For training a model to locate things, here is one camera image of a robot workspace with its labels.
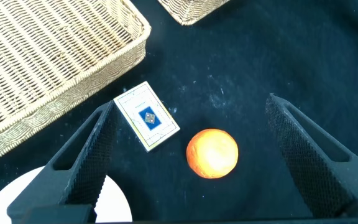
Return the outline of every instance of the dark blue cloth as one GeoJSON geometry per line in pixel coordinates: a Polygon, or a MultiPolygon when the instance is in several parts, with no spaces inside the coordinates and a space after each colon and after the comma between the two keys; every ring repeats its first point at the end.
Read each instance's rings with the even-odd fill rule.
{"type": "Polygon", "coordinates": [[[245,220],[311,213],[267,127],[269,93],[287,99],[358,155],[358,1],[231,0],[193,26],[157,1],[132,1],[152,26],[146,58],[0,158],[0,190],[43,166],[101,104],[148,81],[181,130],[146,153],[119,124],[109,176],[134,220],[245,220]],[[198,177],[189,140],[227,131],[239,160],[222,179],[198,177]]]}

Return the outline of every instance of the wicker basket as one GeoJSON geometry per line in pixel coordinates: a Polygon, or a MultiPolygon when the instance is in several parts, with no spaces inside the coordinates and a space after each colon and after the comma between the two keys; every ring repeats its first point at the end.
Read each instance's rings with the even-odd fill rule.
{"type": "Polygon", "coordinates": [[[229,0],[158,0],[181,25],[192,25],[229,0]]]}
{"type": "Polygon", "coordinates": [[[0,157],[145,57],[130,0],[0,1],[0,157]]]}

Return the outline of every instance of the citrus fruit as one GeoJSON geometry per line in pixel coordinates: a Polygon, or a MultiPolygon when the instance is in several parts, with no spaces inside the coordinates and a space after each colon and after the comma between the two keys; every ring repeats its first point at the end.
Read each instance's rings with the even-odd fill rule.
{"type": "Polygon", "coordinates": [[[186,156],[196,174],[213,179],[223,177],[233,170],[239,152],[230,134],[218,129],[205,129],[191,139],[186,156]]]}

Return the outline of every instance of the white round object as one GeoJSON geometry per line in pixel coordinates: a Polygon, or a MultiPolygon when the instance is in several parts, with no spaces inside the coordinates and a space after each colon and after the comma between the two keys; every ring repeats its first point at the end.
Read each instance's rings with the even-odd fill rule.
{"type": "MultiPolygon", "coordinates": [[[[8,206],[38,175],[44,167],[39,167],[21,175],[0,191],[0,223],[12,223],[6,213],[8,206]]],[[[100,192],[95,212],[98,214],[96,222],[131,222],[132,215],[127,199],[118,185],[106,176],[100,192]]]]}

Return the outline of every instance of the black mesh surface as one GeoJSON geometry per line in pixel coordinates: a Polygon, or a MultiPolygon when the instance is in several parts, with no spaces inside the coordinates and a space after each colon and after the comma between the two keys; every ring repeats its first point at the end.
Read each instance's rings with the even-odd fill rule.
{"type": "Polygon", "coordinates": [[[277,138],[293,180],[313,215],[335,217],[352,202],[352,195],[313,148],[312,139],[294,120],[287,107],[297,110],[289,102],[270,95],[266,102],[270,129],[277,138]]]}
{"type": "Polygon", "coordinates": [[[84,146],[85,154],[78,164],[79,169],[65,204],[96,206],[110,163],[116,133],[114,123],[117,121],[117,111],[113,107],[106,108],[96,123],[84,146]]]}

